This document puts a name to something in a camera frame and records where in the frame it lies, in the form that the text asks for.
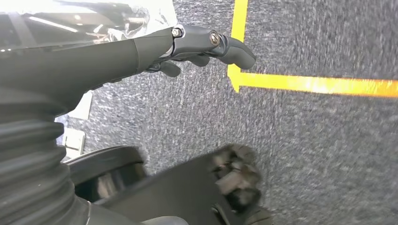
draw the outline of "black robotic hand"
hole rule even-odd
[[[173,45],[156,60],[146,72],[163,72],[176,77],[181,69],[171,62],[190,61],[198,67],[206,66],[210,57],[226,64],[236,64],[241,69],[251,68],[256,57],[241,41],[197,26],[177,25],[172,29]]]

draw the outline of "yellow floor line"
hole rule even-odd
[[[248,0],[235,0],[232,37],[243,41]],[[324,94],[342,94],[374,97],[398,97],[398,81],[309,77],[293,75],[242,73],[235,65],[228,66],[228,77],[236,92],[241,86],[295,90]]]

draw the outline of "black wheel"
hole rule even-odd
[[[245,225],[273,225],[271,212],[265,208],[258,207],[246,220]]]

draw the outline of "metal screw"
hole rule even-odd
[[[178,28],[174,28],[171,31],[171,34],[173,35],[173,37],[179,38],[179,37],[181,37],[183,35],[183,32],[180,29],[178,29]]]
[[[220,43],[220,36],[218,35],[217,32],[212,31],[212,32],[210,33],[210,42],[212,43],[212,45],[215,45],[215,46],[219,45],[219,43]]]

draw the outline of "yellow tape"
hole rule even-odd
[[[232,37],[243,41],[248,0],[235,0]],[[373,97],[398,97],[398,81],[344,79],[292,75],[242,73],[235,65],[228,66],[228,77],[236,92],[241,86],[295,90],[324,94],[342,94]]]

